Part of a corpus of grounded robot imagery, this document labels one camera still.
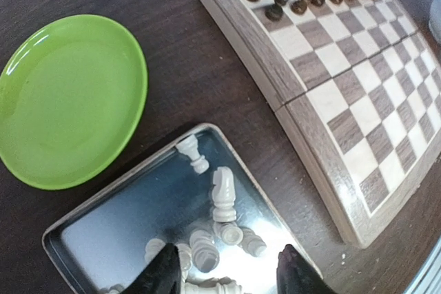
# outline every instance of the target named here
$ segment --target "white chess piece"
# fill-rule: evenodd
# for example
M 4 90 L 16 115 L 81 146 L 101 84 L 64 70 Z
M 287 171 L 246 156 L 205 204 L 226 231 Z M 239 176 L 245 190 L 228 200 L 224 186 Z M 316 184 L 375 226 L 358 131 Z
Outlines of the white chess piece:
M 267 244 L 262 240 L 261 237 L 256 235 L 253 230 L 246 227 L 241 227 L 243 232 L 243 239 L 239 246 L 248 254 L 254 256 L 255 258 L 260 257 L 267 248 Z
M 145 255 L 144 260 L 145 263 L 149 264 L 156 255 L 159 254 L 162 248 L 164 248 L 165 242 L 158 238 L 151 239 L 146 245 L 145 245 Z
M 229 167 L 219 167 L 213 173 L 212 199 L 215 206 L 213 221 L 226 223 L 236 220 L 234 201 L 236 191 L 234 189 L 234 175 Z
M 179 153 L 184 154 L 190 158 L 194 171 L 197 174 L 203 174 L 209 168 L 209 163 L 204 155 L 199 154 L 198 139 L 195 135 L 188 136 L 186 139 L 176 144 L 176 149 Z
M 225 244 L 236 246 L 243 239 L 243 232 L 235 222 L 229 223 L 213 223 L 214 234 L 219 237 Z
M 210 232 L 197 229 L 190 236 L 194 266 L 204 273 L 214 270 L 219 264 L 219 251 L 214 246 L 214 239 Z

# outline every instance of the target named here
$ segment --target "table surface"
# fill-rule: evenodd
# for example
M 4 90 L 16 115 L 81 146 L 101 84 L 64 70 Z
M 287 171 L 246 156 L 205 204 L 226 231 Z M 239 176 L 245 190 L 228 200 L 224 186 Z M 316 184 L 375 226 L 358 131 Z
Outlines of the table surface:
M 428 38 L 432 0 L 401 0 Z M 70 293 L 41 247 L 44 230 L 200 122 L 218 125 L 339 293 L 402 293 L 441 233 L 440 159 L 366 250 L 344 244 L 316 188 L 251 76 L 198 0 L 0 0 L 0 67 L 45 24 L 93 13 L 121 22 L 143 48 L 149 95 L 129 145 L 100 175 L 66 191 L 20 183 L 0 162 L 0 289 Z

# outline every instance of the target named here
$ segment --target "chessboard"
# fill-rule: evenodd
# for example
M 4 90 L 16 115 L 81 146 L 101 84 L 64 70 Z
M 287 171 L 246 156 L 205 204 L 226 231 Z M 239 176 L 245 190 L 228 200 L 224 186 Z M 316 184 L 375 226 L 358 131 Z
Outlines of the chessboard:
M 342 238 L 369 246 L 441 152 L 441 69 L 398 0 L 201 0 L 267 99 Z

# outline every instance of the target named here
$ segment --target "plate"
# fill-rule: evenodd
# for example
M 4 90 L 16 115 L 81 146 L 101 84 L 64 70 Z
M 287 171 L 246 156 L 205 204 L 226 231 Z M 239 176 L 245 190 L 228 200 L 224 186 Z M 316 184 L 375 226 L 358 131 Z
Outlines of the plate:
M 0 76 L 0 158 L 30 186 L 79 185 L 120 154 L 146 97 L 147 66 L 127 29 L 96 15 L 55 21 Z

